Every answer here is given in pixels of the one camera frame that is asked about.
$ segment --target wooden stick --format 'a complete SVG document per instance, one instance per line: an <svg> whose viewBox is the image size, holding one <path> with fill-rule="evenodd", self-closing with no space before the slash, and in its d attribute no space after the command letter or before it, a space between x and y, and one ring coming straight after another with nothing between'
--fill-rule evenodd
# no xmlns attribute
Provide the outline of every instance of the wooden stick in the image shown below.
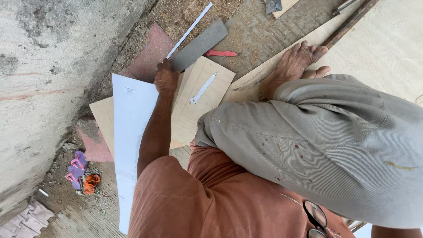
<svg viewBox="0 0 423 238"><path fill-rule="evenodd" d="M379 0L366 0L361 6L322 44L332 48Z"/></svg>

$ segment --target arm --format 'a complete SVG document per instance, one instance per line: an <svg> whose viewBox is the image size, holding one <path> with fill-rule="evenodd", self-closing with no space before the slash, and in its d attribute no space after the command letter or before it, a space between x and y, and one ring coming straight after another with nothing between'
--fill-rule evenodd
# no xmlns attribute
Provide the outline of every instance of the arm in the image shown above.
<svg viewBox="0 0 423 238"><path fill-rule="evenodd" d="M373 225L371 238L422 238L420 229L394 229Z"/></svg>
<svg viewBox="0 0 423 238"><path fill-rule="evenodd" d="M159 97L141 139L137 177L155 159L169 155L171 139L170 119L178 74L179 72L172 69L167 59L157 65L154 84L159 92Z"/></svg>

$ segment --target orange shirt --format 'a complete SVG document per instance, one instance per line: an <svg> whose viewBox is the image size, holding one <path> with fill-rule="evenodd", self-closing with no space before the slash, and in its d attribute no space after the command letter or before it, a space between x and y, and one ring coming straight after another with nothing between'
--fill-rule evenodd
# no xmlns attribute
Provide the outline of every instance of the orange shirt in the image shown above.
<svg viewBox="0 0 423 238"><path fill-rule="evenodd" d="M247 172L219 149L191 148L188 171L164 156L141 173L128 238L305 238L314 228L302 196ZM322 209L329 238L354 237L341 217Z"/></svg>

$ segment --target hand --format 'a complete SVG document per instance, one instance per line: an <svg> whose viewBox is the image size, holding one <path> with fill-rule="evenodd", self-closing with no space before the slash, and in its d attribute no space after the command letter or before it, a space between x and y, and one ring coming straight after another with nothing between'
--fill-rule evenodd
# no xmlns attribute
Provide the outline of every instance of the hand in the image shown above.
<svg viewBox="0 0 423 238"><path fill-rule="evenodd" d="M157 65L156 78L154 84L160 93L174 93L178 82L179 72L170 66L168 59Z"/></svg>

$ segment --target paving block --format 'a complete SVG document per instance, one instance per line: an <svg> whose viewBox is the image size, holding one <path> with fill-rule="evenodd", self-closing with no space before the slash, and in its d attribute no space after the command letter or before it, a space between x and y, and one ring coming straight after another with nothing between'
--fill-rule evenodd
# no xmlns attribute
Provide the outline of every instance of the paving block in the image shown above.
<svg viewBox="0 0 423 238"><path fill-rule="evenodd" d="M76 130L85 145L87 161L114 162L112 154L95 120L78 120Z"/></svg>
<svg viewBox="0 0 423 238"><path fill-rule="evenodd" d="M148 43L135 57L134 62L129 65L128 71L135 79L152 83L156 74L157 64L173 49L175 43L165 31L155 22L150 27Z"/></svg>

